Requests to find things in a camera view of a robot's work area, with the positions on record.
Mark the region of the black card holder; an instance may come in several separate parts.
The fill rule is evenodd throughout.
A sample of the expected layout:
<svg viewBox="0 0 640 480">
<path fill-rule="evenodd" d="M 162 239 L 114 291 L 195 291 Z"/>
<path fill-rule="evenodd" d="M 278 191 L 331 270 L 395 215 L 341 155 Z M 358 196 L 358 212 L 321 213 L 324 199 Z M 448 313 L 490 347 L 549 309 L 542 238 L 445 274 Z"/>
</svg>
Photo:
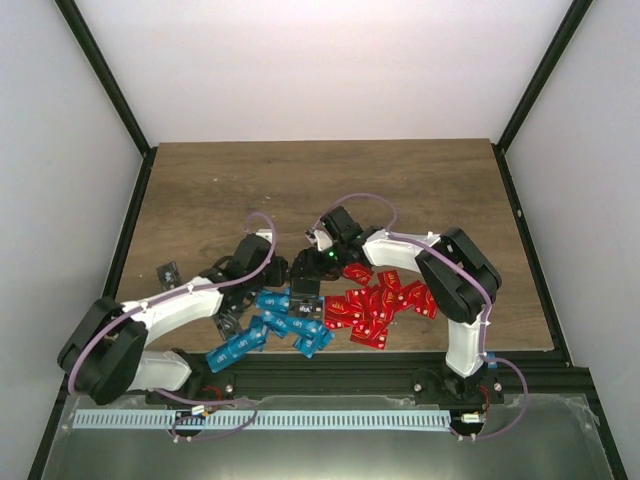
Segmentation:
<svg viewBox="0 0 640 480">
<path fill-rule="evenodd" d="M 320 296 L 320 281 L 303 277 L 292 277 L 290 281 L 292 299 L 304 300 Z"/>
</svg>

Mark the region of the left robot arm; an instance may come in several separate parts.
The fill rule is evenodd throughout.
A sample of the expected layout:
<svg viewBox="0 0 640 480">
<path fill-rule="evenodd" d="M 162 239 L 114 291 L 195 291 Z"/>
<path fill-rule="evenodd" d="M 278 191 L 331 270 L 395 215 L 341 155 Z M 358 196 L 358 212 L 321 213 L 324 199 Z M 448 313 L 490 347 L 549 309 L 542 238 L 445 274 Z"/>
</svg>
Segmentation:
<svg viewBox="0 0 640 480">
<path fill-rule="evenodd" d="M 287 261 L 276 255 L 277 235 L 261 229 L 245 236 L 233 255 L 185 284 L 141 300 L 96 300 L 61 349 L 57 363 L 68 390 L 107 405 L 129 391 L 170 392 L 181 403 L 196 402 L 203 377 L 185 355 L 148 345 L 193 321 L 212 318 L 234 336 L 240 316 L 264 287 L 283 285 Z"/>
</svg>

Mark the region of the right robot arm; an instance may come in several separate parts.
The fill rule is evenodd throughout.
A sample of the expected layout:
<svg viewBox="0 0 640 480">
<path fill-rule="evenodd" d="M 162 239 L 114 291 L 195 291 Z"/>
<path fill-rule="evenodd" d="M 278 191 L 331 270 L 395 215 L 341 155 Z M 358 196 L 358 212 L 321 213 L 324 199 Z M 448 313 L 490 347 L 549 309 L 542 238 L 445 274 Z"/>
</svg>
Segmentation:
<svg viewBox="0 0 640 480">
<path fill-rule="evenodd" d="M 414 235 L 381 226 L 363 228 L 344 207 L 337 206 L 306 236 L 311 246 L 293 261 L 290 277 L 294 281 L 327 280 L 355 264 L 419 273 L 448 320 L 445 393 L 465 403 L 479 392 L 488 362 L 486 330 L 502 279 L 462 229 Z"/>
</svg>

